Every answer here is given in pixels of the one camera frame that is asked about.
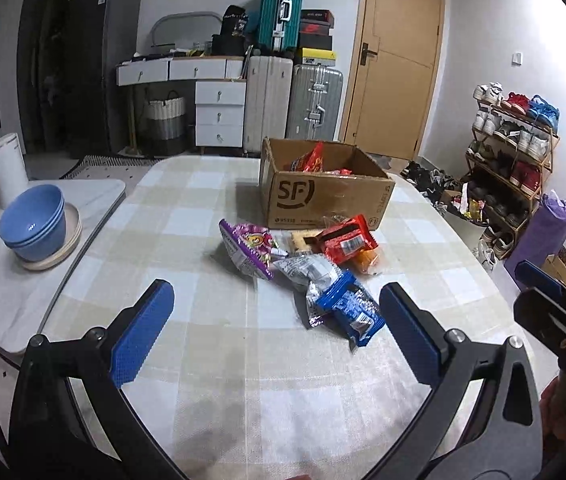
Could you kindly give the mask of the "blue snack bag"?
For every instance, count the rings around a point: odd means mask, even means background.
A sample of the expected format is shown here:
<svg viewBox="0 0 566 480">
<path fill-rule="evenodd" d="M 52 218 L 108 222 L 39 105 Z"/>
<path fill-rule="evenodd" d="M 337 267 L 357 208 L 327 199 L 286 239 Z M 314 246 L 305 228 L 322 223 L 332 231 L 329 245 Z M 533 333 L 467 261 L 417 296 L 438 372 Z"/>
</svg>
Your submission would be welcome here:
<svg viewBox="0 0 566 480">
<path fill-rule="evenodd" d="M 331 313 L 357 348 L 365 347 L 385 326 L 379 305 L 353 273 L 345 271 L 317 299 L 317 306 Z"/>
</svg>

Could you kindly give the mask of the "red snack bag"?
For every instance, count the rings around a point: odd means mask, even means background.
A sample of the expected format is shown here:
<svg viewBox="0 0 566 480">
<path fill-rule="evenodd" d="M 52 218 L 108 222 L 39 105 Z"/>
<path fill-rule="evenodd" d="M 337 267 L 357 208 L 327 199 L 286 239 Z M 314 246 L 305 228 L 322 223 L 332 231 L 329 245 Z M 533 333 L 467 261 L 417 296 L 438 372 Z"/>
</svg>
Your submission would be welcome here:
<svg viewBox="0 0 566 480">
<path fill-rule="evenodd" d="M 363 214 L 324 229 L 315 240 L 320 252 L 338 266 L 377 248 Z"/>
</svg>

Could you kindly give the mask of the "purple snack bag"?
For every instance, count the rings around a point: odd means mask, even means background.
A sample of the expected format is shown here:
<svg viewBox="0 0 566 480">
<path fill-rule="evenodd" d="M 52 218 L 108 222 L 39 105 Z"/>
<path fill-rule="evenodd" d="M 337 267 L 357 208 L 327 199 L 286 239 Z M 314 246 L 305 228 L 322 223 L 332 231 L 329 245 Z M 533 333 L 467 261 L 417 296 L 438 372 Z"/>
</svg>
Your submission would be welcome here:
<svg viewBox="0 0 566 480">
<path fill-rule="evenodd" d="M 237 270 L 251 278 L 270 281 L 274 261 L 289 254 L 282 249 L 269 229 L 252 223 L 231 224 L 219 221 L 219 231 L 225 250 Z"/>
</svg>

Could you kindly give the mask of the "small cardboard box on floor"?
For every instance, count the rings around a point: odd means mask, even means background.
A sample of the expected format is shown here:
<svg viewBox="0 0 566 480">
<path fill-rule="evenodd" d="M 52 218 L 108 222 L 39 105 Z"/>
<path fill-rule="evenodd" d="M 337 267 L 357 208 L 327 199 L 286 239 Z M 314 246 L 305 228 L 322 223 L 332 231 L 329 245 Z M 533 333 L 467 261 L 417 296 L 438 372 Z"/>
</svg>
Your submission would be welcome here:
<svg viewBox="0 0 566 480">
<path fill-rule="evenodd" d="M 562 247 L 556 254 L 548 255 L 541 270 L 566 286 L 566 248 Z"/>
</svg>

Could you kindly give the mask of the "wooden shoe rack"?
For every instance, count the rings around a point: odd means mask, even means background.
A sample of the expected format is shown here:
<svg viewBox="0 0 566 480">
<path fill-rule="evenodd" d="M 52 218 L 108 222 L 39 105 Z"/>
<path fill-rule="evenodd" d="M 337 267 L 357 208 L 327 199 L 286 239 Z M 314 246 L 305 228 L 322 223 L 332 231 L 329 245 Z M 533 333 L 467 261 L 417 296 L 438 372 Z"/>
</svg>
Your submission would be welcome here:
<svg viewBox="0 0 566 480">
<path fill-rule="evenodd" d="M 482 245 L 507 259 L 541 202 L 560 141 L 560 110 L 542 96 L 504 93 L 501 84 L 475 87 L 477 110 L 466 148 L 466 189 L 486 230 Z"/>
</svg>

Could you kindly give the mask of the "white side table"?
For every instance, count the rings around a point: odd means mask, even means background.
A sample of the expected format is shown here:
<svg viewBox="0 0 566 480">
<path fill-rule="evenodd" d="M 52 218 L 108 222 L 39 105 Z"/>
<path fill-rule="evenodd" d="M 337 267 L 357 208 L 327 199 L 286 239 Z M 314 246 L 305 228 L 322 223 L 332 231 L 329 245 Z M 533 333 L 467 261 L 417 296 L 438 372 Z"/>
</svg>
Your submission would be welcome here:
<svg viewBox="0 0 566 480">
<path fill-rule="evenodd" d="M 23 259 L 0 237 L 0 352 L 24 353 L 29 339 L 39 333 L 60 292 L 98 232 L 126 195 L 118 179 L 32 182 L 58 187 L 65 200 L 65 219 L 58 229 L 65 237 L 56 251 L 39 260 Z"/>
</svg>

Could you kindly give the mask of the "orange snack bag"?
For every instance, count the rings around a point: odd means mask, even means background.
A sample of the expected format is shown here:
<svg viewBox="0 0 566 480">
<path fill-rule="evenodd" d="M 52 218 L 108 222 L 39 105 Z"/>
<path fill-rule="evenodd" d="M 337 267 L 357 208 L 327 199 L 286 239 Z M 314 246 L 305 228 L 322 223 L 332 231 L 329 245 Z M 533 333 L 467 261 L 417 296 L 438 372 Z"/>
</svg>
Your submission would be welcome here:
<svg viewBox="0 0 566 480">
<path fill-rule="evenodd" d="M 351 259 L 353 268 L 362 275 L 379 275 L 383 271 L 383 259 L 377 249 L 363 250 Z"/>
</svg>

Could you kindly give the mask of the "checked tablecloth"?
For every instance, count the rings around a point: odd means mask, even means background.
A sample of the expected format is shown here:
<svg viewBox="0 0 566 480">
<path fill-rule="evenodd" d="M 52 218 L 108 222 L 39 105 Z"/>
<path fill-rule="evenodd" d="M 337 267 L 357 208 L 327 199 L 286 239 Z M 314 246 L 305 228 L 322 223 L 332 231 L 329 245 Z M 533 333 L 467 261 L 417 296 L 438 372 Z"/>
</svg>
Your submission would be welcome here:
<svg viewBox="0 0 566 480">
<path fill-rule="evenodd" d="M 309 327 L 282 275 L 248 278 L 218 224 L 258 223 L 259 163 L 178 156 L 138 182 L 92 243 L 44 326 L 52 340 L 106 326 L 162 278 L 172 315 L 123 388 L 146 428 L 193 479 L 359 479 L 428 395 L 393 336 L 352 349 Z"/>
</svg>

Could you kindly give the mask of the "beige plate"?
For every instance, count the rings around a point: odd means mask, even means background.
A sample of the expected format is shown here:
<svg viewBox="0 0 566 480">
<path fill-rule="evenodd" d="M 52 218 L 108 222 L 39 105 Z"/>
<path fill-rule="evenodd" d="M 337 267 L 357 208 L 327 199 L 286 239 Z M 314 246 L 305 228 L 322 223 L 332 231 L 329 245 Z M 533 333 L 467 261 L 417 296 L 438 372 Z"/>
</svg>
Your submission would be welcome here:
<svg viewBox="0 0 566 480">
<path fill-rule="evenodd" d="M 40 261 L 27 261 L 21 257 L 17 257 L 19 264 L 33 272 L 41 272 L 57 266 L 66 260 L 71 253 L 76 249 L 80 242 L 82 234 L 82 221 L 80 217 L 80 211 L 70 203 L 65 204 L 65 220 L 66 220 L 66 234 L 64 244 L 56 250 L 54 254 Z"/>
</svg>

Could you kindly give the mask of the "silver grey snack bag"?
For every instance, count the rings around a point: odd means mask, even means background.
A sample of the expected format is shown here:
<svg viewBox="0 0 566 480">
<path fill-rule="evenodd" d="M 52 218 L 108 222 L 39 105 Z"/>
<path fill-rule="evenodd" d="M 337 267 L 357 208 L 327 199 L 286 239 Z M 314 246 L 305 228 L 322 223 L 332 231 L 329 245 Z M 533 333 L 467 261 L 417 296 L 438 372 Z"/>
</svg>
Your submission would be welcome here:
<svg viewBox="0 0 566 480">
<path fill-rule="evenodd" d="M 273 267 L 305 294 L 308 324 L 322 325 L 329 317 L 319 298 L 341 277 L 343 271 L 323 254 L 302 254 L 274 261 Z"/>
</svg>

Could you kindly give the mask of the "silver suitcase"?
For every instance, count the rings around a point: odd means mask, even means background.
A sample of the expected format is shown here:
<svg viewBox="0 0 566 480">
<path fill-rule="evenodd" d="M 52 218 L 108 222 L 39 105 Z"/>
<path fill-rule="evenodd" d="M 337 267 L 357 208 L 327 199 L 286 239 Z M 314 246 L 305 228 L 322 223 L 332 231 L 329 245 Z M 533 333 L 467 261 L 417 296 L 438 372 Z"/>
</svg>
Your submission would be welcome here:
<svg viewBox="0 0 566 480">
<path fill-rule="evenodd" d="M 333 67 L 298 64 L 293 69 L 285 138 L 332 141 L 343 74 Z"/>
</svg>

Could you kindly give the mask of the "beige suitcase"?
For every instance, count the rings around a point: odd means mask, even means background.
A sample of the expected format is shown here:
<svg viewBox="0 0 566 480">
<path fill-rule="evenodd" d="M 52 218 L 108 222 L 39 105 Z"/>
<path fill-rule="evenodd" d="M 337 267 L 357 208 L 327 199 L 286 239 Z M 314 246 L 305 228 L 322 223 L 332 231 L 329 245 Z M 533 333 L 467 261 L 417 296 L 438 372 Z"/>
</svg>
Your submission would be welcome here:
<svg viewBox="0 0 566 480">
<path fill-rule="evenodd" d="M 243 150 L 259 154 L 264 138 L 284 139 L 293 61 L 252 56 L 247 65 Z"/>
</svg>

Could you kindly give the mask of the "white drawer desk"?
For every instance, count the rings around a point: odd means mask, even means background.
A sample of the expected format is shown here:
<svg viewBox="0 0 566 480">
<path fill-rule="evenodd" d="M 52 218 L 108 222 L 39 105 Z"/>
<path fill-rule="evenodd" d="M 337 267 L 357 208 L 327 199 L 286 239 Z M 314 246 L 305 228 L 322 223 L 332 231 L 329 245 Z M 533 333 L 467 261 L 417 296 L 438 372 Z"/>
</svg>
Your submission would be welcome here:
<svg viewBox="0 0 566 480">
<path fill-rule="evenodd" d="M 117 67 L 117 84 L 126 88 L 130 153 L 149 154 L 143 142 L 145 103 L 166 99 L 175 90 L 185 99 L 187 148 L 240 148 L 246 80 L 237 56 L 178 56 L 129 61 Z"/>
</svg>

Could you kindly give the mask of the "teal suitcase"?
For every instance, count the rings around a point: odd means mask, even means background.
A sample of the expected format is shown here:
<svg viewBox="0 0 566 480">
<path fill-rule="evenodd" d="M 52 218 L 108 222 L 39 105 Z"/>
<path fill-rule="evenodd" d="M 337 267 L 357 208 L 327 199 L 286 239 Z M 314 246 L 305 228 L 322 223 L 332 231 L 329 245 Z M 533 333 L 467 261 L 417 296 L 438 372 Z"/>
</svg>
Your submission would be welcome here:
<svg viewBox="0 0 566 480">
<path fill-rule="evenodd" d="M 260 0 L 257 44 L 270 52 L 297 48 L 303 0 Z"/>
</svg>

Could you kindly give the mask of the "black bag on desk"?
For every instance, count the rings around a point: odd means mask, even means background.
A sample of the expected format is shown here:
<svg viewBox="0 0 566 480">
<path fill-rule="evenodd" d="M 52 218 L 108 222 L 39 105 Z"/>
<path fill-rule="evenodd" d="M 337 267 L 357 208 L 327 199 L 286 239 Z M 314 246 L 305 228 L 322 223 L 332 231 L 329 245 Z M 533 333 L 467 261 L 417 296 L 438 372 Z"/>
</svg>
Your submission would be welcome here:
<svg viewBox="0 0 566 480">
<path fill-rule="evenodd" d="M 245 29 L 248 14 L 241 6 L 227 7 L 222 16 L 219 34 L 213 35 L 211 53 L 213 55 L 243 56 L 246 50 Z"/>
</svg>

